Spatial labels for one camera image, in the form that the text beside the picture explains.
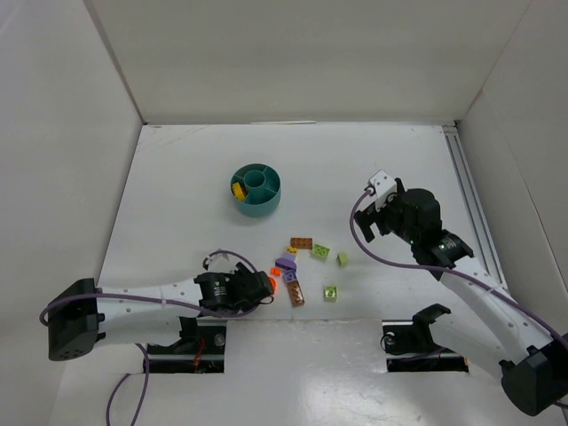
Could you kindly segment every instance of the orange lego brick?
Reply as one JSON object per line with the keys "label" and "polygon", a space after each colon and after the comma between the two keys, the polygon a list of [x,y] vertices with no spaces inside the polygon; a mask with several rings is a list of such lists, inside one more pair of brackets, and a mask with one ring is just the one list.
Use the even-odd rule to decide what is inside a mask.
{"label": "orange lego brick", "polygon": [[311,238],[291,238],[290,246],[296,249],[313,249],[313,239]]}

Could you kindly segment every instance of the purple lego brick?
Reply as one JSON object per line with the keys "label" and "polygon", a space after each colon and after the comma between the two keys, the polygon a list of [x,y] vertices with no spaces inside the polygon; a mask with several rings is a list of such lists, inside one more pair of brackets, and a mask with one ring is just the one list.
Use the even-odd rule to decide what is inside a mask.
{"label": "purple lego brick", "polygon": [[296,271],[294,271],[293,269],[284,271],[284,273],[282,274],[282,278],[284,279],[284,282],[287,284],[289,284],[292,281],[298,281],[298,278],[296,277]]}
{"label": "purple lego brick", "polygon": [[296,270],[296,262],[292,262],[285,257],[279,257],[278,259],[276,259],[276,262],[274,262],[274,264],[277,268],[283,269],[284,271],[288,271],[290,269],[293,271]]}

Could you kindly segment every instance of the white wall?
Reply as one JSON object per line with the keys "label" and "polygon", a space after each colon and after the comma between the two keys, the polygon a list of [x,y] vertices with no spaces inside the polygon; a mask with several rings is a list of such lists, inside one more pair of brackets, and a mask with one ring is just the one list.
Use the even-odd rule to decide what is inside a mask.
{"label": "white wall", "polygon": [[568,331],[568,3],[533,1],[461,123],[511,292]]}
{"label": "white wall", "polygon": [[40,309],[97,276],[141,127],[82,0],[0,2],[0,424],[49,420]]}
{"label": "white wall", "polygon": [[87,0],[144,119],[462,118],[530,0]]}

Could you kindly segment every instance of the cable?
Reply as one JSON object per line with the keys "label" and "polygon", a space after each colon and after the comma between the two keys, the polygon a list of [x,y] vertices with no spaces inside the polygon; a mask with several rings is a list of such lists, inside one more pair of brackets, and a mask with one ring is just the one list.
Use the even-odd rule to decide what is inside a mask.
{"label": "cable", "polygon": [[197,351],[197,353],[195,354],[195,357],[193,358],[193,366],[195,367],[195,373],[197,373],[197,367],[199,366],[199,363],[201,362],[201,355],[203,354],[203,351],[205,351],[205,339],[202,338],[201,341],[199,342],[199,350]]}
{"label": "cable", "polygon": [[[132,416],[132,422],[130,422],[130,426],[134,426],[136,420],[138,419],[138,415],[140,414],[140,410],[142,409],[142,404],[144,403],[144,397],[146,396],[146,391],[148,389],[148,380],[150,379],[150,359],[148,358],[148,352],[144,349],[140,343],[136,343],[136,347],[142,351],[144,355],[144,385],[142,386],[142,392],[140,393],[140,399],[138,400],[138,405],[136,406],[136,411],[134,412],[134,416]],[[113,392],[110,394],[110,398],[106,403],[106,426],[112,426],[110,423],[110,408],[113,404],[114,396],[116,392],[120,389],[122,384],[131,376],[130,373],[127,373],[122,377],[122,379],[116,384],[113,389]]]}
{"label": "cable", "polygon": [[[415,270],[424,270],[424,271],[429,271],[429,272],[442,272],[442,273],[449,273],[451,275],[455,275],[457,277],[460,278],[464,278],[465,280],[468,280],[470,282],[473,282],[474,284],[480,286],[482,289],[484,289],[485,291],[492,291],[492,288],[490,286],[488,286],[487,284],[485,284],[483,281],[478,280],[475,277],[471,277],[469,276],[467,273],[463,273],[460,271],[455,271],[453,269],[449,269],[449,268],[445,268],[442,266],[433,266],[433,265],[427,265],[427,264],[401,264],[398,262],[392,262],[391,260],[387,260],[384,259],[382,257],[377,256],[375,253],[373,253],[372,251],[370,251],[367,247],[365,247],[365,245],[363,244],[363,242],[359,239],[359,236],[357,235],[356,231],[355,231],[355,213],[357,213],[357,209],[359,208],[359,205],[361,204],[361,202],[363,202],[363,200],[365,200],[369,195],[371,194],[371,191],[369,189],[367,189],[357,200],[357,202],[355,202],[355,205],[353,206],[353,209],[351,210],[351,216],[350,216],[350,221],[349,221],[349,227],[351,229],[351,235],[353,236],[353,238],[355,239],[355,242],[357,243],[357,245],[359,246],[359,248],[361,250],[363,250],[363,252],[368,255],[369,257],[371,257],[372,259],[376,260],[377,262],[380,262],[382,264],[386,264],[388,266],[394,266],[397,268],[403,268],[403,269],[415,269]],[[502,295],[500,292],[498,291],[493,291],[491,293],[492,295],[494,295],[495,297],[498,297],[499,299],[502,300],[502,302],[508,304],[509,306],[512,306],[513,308],[521,311],[524,315],[526,315],[527,317],[531,318],[532,320],[534,320],[536,323],[538,323],[542,328],[546,329],[550,335],[556,340],[558,341],[560,344],[562,344],[562,346],[564,347],[564,349],[566,351],[568,351],[568,340],[564,339],[560,333],[558,333],[554,328],[552,328],[544,319],[542,319],[541,317],[539,317],[538,315],[536,315],[535,313],[532,313],[531,311],[529,311],[528,309],[524,308],[523,306],[521,306],[520,304],[518,304],[517,302],[515,302],[512,299],[509,299],[508,297]]]}
{"label": "cable", "polygon": [[[242,260],[248,266],[250,266],[250,268],[253,270],[253,272],[257,272],[257,269],[255,268],[255,266],[246,257],[241,256],[240,254],[235,253],[233,251],[219,249],[219,250],[214,251],[213,253],[209,254],[209,257],[220,255],[220,254],[227,254],[227,255],[238,257],[240,260]],[[134,300],[134,301],[137,301],[137,302],[147,302],[147,303],[151,303],[151,304],[164,304],[164,303],[165,304],[172,304],[172,305],[182,306],[182,307],[189,308],[189,309],[194,309],[196,311],[201,312],[202,314],[209,315],[209,316],[212,316],[212,317],[227,318],[227,319],[236,319],[236,318],[244,317],[246,315],[249,315],[251,312],[253,312],[258,307],[258,306],[255,306],[252,309],[249,309],[248,311],[241,312],[241,313],[222,313],[222,312],[215,312],[215,311],[212,311],[212,310],[209,310],[209,309],[206,309],[206,308],[202,308],[202,307],[198,306],[197,304],[189,304],[187,302],[180,302],[178,300],[173,300],[173,299],[159,299],[157,297],[134,296],[134,295],[116,295],[116,294],[112,294],[112,293],[93,293],[93,294],[89,294],[89,295],[76,295],[76,296],[63,297],[62,299],[55,300],[55,301],[51,302],[39,314],[39,322],[41,322],[42,325],[48,327],[49,322],[45,319],[45,316],[49,313],[49,311],[56,309],[63,304],[69,304],[69,303],[72,303],[72,302],[77,302],[79,300],[89,300],[89,299],[122,299],[122,300]],[[144,403],[144,397],[146,396],[146,391],[147,391],[147,388],[148,388],[148,381],[150,379],[150,359],[148,358],[148,352],[146,351],[146,349],[144,349],[144,346],[142,346],[140,343],[136,343],[136,347],[139,348],[142,351],[142,354],[144,355],[145,375],[144,375],[144,385],[142,387],[142,393],[140,394],[140,399],[138,400],[136,412],[134,413],[134,416],[132,417],[132,422],[130,423],[130,426],[134,426],[134,424],[136,423],[136,420],[138,419],[138,415],[140,414],[140,410],[142,409],[142,404]],[[201,345],[200,345],[200,352],[198,353],[198,355],[195,356],[195,359],[193,360],[194,365],[195,365],[195,361],[197,361],[197,365],[195,365],[195,369],[197,369],[197,366],[199,365],[199,357],[201,356],[201,353],[203,352],[204,349],[205,349],[205,341],[202,340]],[[110,398],[108,399],[108,402],[106,403],[106,410],[107,410],[106,411],[106,426],[112,426],[111,422],[110,422],[110,408],[111,408],[111,405],[113,404],[114,396],[116,395],[116,392],[120,389],[122,384],[130,376],[131,376],[130,373],[124,375],[122,377],[122,379],[116,384],[112,393],[110,394]]]}
{"label": "cable", "polygon": [[205,259],[203,259],[203,264],[205,265],[207,260],[210,257],[213,256],[217,256],[217,255],[231,255],[231,256],[235,256],[238,257],[240,260],[242,260],[245,264],[247,264],[248,266],[250,266],[250,269],[252,269],[252,272],[258,272],[255,268],[255,266],[252,264],[252,262],[250,262],[245,256],[240,255],[239,253],[235,253],[234,251],[231,250],[223,250],[222,248],[215,250],[213,253],[209,253],[207,255],[207,257],[205,257]]}
{"label": "cable", "polygon": [[180,302],[180,301],[174,300],[174,299],[160,299],[158,297],[134,296],[134,295],[119,295],[119,294],[114,294],[114,293],[91,293],[91,294],[88,294],[88,295],[76,295],[76,296],[64,297],[62,299],[55,300],[55,301],[51,302],[39,314],[39,322],[41,322],[44,326],[47,327],[49,325],[49,323],[45,319],[45,315],[49,311],[60,307],[62,304],[70,304],[72,302],[77,302],[79,300],[89,300],[89,299],[122,299],[122,300],[134,300],[136,302],[148,302],[148,303],[151,303],[151,304],[162,304],[162,303],[174,304],[176,306],[182,306],[184,308],[194,309],[196,311],[201,312],[204,315],[209,315],[211,317],[228,318],[228,319],[241,318],[241,317],[247,316],[256,309],[256,306],[255,306],[254,308],[249,309],[246,312],[224,313],[224,312],[216,312],[216,311],[212,311],[210,309],[202,308],[202,307],[198,306],[197,304],[189,304],[188,302]]}
{"label": "cable", "polygon": [[404,361],[404,362],[408,362],[408,361],[418,361],[420,359],[429,359],[430,357],[433,357],[434,355],[441,355],[442,352],[444,351],[445,348],[437,348],[436,350],[430,352],[430,353],[426,353],[423,355],[416,355],[415,357],[409,357],[409,358],[396,358],[397,361]]}

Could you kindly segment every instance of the yellow lego brick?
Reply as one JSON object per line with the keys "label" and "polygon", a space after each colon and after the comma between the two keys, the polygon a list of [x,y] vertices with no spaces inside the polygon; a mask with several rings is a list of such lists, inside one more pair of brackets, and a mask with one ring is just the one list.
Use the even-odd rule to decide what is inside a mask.
{"label": "yellow lego brick", "polygon": [[296,247],[287,246],[287,247],[286,247],[286,251],[287,251],[290,255],[296,256],[296,255],[298,254],[298,249],[297,249]]}
{"label": "yellow lego brick", "polygon": [[242,190],[241,184],[239,182],[235,182],[233,184],[233,194],[239,201],[245,201],[245,193]]}

